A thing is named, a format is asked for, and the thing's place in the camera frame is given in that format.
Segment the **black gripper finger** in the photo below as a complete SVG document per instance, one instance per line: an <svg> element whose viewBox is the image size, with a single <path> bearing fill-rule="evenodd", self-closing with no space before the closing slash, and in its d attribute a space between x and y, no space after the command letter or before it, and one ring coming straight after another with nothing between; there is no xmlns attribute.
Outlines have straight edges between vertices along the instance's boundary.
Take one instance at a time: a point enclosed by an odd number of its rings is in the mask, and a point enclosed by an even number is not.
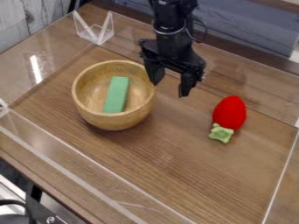
<svg viewBox="0 0 299 224"><path fill-rule="evenodd" d="M157 85L164 78L164 64L160 61L144 59L144 68L149 81Z"/></svg>
<svg viewBox="0 0 299 224"><path fill-rule="evenodd" d="M196 86L196 75L191 72L181 74L181 83L179 85L179 97L187 97L192 88Z"/></svg>

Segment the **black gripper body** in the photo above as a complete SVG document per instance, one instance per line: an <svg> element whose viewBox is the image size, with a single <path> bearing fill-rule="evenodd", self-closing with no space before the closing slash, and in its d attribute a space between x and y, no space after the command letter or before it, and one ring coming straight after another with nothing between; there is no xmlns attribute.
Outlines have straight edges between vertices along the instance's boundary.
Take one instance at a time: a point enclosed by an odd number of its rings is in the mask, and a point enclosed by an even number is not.
<svg viewBox="0 0 299 224"><path fill-rule="evenodd" d="M191 31L173 33L172 35L156 34L156 39L141 38L140 57L152 61L160 61L164 69L168 68L176 73L191 72L196 75L197 81L203 80L205 60L192 50Z"/></svg>

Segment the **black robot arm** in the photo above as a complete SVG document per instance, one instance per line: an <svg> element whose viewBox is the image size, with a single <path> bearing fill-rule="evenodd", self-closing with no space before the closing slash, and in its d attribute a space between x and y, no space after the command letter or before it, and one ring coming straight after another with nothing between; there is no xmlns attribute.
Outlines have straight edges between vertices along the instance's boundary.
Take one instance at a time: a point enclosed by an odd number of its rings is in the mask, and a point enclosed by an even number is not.
<svg viewBox="0 0 299 224"><path fill-rule="evenodd" d="M153 10L155 39L141 38L140 57L148 79L157 85L164 69L180 75L179 97L187 97L201 81L207 66L204 58L192 49L192 11L196 0L148 0Z"/></svg>

